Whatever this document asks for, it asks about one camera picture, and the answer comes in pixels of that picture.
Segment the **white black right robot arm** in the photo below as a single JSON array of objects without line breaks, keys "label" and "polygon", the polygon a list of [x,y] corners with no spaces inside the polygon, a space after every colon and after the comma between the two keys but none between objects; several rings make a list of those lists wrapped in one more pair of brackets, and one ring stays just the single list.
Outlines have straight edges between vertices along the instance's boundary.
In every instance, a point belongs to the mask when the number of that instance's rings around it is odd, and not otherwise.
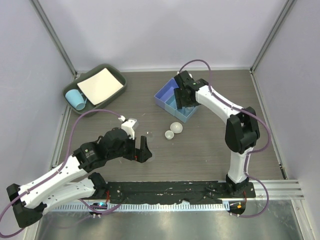
[{"label": "white black right robot arm", "polygon": [[186,70],[179,72],[174,80],[177,84],[174,97],[178,109],[202,105],[225,123],[224,140],[231,151],[225,190],[230,197],[238,197],[249,182],[249,177],[245,174],[248,170],[249,152],[260,138],[255,110],[252,107],[243,109],[234,104],[215,91],[204,79],[194,80]]}]

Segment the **blue tiered organizer box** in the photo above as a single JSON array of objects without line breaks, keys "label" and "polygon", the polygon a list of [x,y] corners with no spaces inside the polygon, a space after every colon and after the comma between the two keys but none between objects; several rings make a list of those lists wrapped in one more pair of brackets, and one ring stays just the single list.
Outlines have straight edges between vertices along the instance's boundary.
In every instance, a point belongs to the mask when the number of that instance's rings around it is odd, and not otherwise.
[{"label": "blue tiered organizer box", "polygon": [[184,116],[181,113],[181,109],[177,108],[174,94],[175,88],[178,88],[178,85],[172,78],[154,95],[155,103],[181,122],[186,123],[200,108],[200,106],[194,106],[194,110],[190,113],[190,115]]}]

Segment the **large white ceramic bowl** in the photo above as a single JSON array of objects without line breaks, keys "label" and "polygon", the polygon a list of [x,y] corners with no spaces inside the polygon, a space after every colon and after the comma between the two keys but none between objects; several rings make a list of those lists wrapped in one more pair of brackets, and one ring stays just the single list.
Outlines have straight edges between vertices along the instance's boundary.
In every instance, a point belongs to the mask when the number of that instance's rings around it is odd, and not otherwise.
[{"label": "large white ceramic bowl", "polygon": [[174,133],[174,134],[180,134],[183,131],[183,125],[180,122],[173,122],[170,125],[170,130]]}]

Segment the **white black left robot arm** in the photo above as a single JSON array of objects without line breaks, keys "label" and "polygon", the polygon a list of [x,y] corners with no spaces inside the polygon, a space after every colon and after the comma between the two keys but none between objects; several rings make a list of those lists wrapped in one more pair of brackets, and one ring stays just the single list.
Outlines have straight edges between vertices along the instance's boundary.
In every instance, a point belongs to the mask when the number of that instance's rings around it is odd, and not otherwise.
[{"label": "white black left robot arm", "polygon": [[102,199],[107,183],[95,169],[106,162],[124,158],[139,163],[152,157],[147,137],[136,139],[125,130],[115,127],[96,141],[86,142],[66,159],[65,163],[25,185],[11,184],[6,191],[20,228],[39,221],[51,209],[75,199]]}]

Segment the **clear glass watch dish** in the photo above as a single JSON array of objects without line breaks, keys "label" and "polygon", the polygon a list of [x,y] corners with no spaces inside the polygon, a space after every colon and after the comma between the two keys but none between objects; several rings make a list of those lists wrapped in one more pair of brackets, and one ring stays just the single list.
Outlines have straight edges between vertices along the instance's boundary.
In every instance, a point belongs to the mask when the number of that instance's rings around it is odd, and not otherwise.
[{"label": "clear glass watch dish", "polygon": [[146,132],[146,138],[148,140],[148,142],[153,142],[155,137],[152,131],[147,131]]}]

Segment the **small white ceramic bowl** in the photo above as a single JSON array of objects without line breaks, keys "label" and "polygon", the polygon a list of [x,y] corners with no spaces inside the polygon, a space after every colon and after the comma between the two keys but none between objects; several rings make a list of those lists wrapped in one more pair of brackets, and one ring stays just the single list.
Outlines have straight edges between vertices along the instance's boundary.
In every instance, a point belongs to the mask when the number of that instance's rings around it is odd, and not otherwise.
[{"label": "small white ceramic bowl", "polygon": [[171,131],[171,130],[167,130],[165,133],[164,133],[164,136],[167,140],[172,140],[175,136],[174,132]]}]

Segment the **clear glass beaker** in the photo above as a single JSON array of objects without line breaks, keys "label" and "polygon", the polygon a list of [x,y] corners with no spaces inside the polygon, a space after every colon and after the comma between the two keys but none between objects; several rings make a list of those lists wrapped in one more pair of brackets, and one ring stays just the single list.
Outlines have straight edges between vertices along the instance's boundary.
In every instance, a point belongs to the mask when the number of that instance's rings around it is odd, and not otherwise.
[{"label": "clear glass beaker", "polygon": [[184,115],[184,116],[188,116],[190,115],[190,113],[195,109],[195,107],[183,107],[181,109],[181,113]]}]

